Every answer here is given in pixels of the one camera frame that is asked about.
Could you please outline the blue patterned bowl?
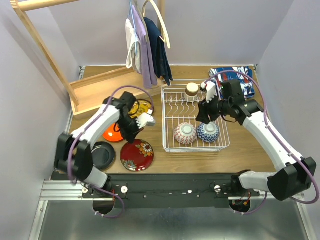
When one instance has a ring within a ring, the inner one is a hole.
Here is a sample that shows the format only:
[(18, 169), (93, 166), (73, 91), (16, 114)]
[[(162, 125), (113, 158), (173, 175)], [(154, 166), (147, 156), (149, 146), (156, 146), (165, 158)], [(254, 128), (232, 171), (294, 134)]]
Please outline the blue patterned bowl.
[(196, 129), (197, 137), (206, 143), (213, 143), (220, 136), (220, 129), (213, 121), (209, 124), (200, 123)]

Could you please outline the orange plate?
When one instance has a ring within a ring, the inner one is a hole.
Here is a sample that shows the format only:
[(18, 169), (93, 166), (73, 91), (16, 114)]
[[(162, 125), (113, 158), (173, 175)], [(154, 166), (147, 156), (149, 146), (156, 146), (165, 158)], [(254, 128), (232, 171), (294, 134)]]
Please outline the orange plate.
[(120, 132), (120, 128), (118, 124), (113, 123), (108, 127), (108, 129), (102, 134), (103, 138), (108, 142), (121, 142), (123, 137)]

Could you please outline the red white patterned bowl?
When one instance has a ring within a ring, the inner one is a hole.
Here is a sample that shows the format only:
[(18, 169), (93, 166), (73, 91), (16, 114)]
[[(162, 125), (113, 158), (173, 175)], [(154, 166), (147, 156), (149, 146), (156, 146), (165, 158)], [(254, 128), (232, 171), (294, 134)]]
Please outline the red white patterned bowl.
[(173, 136), (180, 144), (190, 145), (196, 141), (197, 131), (193, 124), (183, 122), (174, 129)]

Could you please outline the white brown metal cup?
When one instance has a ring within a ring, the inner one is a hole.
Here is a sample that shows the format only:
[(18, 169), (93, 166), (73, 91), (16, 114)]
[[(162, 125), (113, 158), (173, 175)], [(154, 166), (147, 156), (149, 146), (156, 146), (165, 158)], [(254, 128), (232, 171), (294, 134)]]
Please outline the white brown metal cup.
[(186, 85), (185, 87), (185, 92), (184, 92), (184, 99), (187, 102), (196, 102), (198, 99), (198, 91), (199, 91), (199, 86), (194, 83), (190, 82)]

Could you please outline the red floral plate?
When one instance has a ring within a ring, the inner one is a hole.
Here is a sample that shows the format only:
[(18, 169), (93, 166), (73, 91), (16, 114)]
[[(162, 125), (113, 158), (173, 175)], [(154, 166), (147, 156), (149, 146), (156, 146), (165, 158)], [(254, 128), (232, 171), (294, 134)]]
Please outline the red floral plate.
[(141, 172), (148, 169), (154, 161), (155, 153), (152, 146), (141, 139), (133, 143), (127, 142), (120, 151), (121, 164), (131, 172)]

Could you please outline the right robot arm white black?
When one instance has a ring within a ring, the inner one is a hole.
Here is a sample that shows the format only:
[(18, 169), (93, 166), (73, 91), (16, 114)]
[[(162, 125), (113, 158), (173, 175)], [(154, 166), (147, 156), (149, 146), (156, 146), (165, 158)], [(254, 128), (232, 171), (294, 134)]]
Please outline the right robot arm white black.
[(222, 97), (212, 81), (202, 82), (205, 98), (198, 103), (198, 122), (209, 124), (219, 117), (230, 116), (248, 130), (271, 159), (275, 172), (243, 170), (232, 176), (230, 191), (241, 196), (247, 190), (271, 193), (284, 201), (308, 190), (317, 164), (312, 157), (303, 157), (273, 128), (265, 110), (254, 100), (246, 100), (239, 80), (221, 84)]

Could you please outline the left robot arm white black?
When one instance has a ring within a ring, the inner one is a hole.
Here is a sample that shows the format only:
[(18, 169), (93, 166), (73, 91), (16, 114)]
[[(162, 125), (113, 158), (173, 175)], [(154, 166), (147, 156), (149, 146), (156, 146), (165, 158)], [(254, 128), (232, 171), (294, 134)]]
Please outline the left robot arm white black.
[(71, 134), (62, 133), (57, 140), (54, 167), (68, 174), (69, 180), (82, 181), (94, 186), (93, 191), (101, 198), (111, 191), (110, 177), (93, 163), (92, 148), (102, 134), (114, 123), (118, 124), (121, 136), (133, 143), (136, 136), (154, 118), (148, 113), (131, 118), (131, 110), (136, 98), (124, 92), (120, 98), (108, 97), (100, 109), (80, 128)]

